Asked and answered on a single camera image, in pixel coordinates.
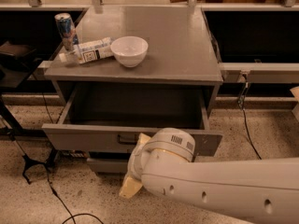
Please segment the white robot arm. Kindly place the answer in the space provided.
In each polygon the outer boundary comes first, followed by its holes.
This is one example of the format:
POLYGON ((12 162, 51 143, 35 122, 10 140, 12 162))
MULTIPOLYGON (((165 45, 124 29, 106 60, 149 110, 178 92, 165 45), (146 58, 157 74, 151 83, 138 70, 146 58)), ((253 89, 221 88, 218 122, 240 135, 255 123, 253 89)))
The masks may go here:
POLYGON ((164 128, 140 134, 120 196, 141 189, 254 224, 299 224, 299 159, 193 162, 195 140, 164 128))

